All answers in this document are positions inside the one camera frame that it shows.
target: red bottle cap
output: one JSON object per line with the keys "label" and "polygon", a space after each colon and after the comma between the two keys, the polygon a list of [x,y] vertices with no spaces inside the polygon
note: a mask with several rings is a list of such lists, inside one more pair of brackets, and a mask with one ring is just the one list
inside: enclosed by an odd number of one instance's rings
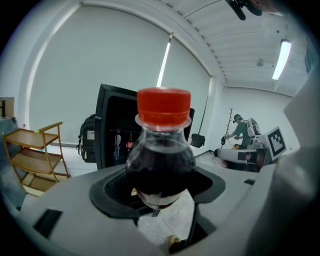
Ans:
{"label": "red bottle cap", "polygon": [[137,92],[139,119],[149,125],[177,126],[188,120],[191,93],[165,87],[141,89]]}

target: fluorescent light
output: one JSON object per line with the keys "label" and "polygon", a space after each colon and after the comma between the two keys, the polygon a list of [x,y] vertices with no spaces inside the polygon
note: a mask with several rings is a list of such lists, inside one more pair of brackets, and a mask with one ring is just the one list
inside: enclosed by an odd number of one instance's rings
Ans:
{"label": "fluorescent light", "polygon": [[158,82],[156,83],[156,87],[160,87],[161,86],[162,77],[164,76],[164,71],[165,71],[165,66],[166,66],[166,62],[167,62],[169,49],[170,49],[170,42],[168,42],[168,44],[166,46],[166,49],[165,49],[164,58],[163,58],[163,61],[162,61],[160,74],[159,74]]}
{"label": "fluorescent light", "polygon": [[275,66],[275,70],[272,77],[273,80],[279,80],[281,73],[284,70],[286,63],[288,61],[290,49],[291,49],[291,42],[288,40],[282,40],[279,59]]}

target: plastic bottle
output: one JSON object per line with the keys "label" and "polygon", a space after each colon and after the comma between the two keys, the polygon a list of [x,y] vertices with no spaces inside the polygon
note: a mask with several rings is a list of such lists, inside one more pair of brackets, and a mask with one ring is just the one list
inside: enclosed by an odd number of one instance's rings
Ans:
{"label": "plastic bottle", "polygon": [[153,209],[173,204],[187,188],[196,168],[184,137],[189,126],[191,94],[175,88],[137,92],[140,137],[126,161],[126,175],[138,196]]}
{"label": "plastic bottle", "polygon": [[132,146],[134,145],[134,142],[132,140],[132,132],[130,132],[130,138],[129,141],[126,143],[126,147],[128,148],[128,152],[132,150]]}

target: black backpack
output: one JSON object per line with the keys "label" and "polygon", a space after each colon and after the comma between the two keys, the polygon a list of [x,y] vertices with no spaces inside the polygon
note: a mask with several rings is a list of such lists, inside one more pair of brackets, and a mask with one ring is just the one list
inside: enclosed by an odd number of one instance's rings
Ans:
{"label": "black backpack", "polygon": [[76,146],[78,154],[86,163],[95,163],[95,114],[90,115],[81,125],[79,144]]}
{"label": "black backpack", "polygon": [[196,148],[201,148],[202,146],[205,145],[205,141],[206,141],[205,136],[194,133],[191,135],[191,139],[192,139],[190,144],[191,146],[194,146]]}

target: wooden cart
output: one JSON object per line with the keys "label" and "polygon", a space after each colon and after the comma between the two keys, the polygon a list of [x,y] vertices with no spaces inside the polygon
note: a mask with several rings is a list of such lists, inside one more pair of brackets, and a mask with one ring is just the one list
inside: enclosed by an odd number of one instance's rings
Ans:
{"label": "wooden cart", "polygon": [[[4,147],[9,162],[20,184],[28,194],[39,197],[54,184],[70,177],[61,148],[60,125],[62,125],[62,122],[57,122],[36,131],[18,129],[3,135]],[[45,132],[55,127],[57,127],[57,134]],[[57,139],[61,154],[48,153],[47,146]],[[7,143],[20,145],[20,150],[10,156]],[[54,169],[61,159],[65,173],[56,173]],[[19,178],[16,167],[27,172],[23,178]]]}

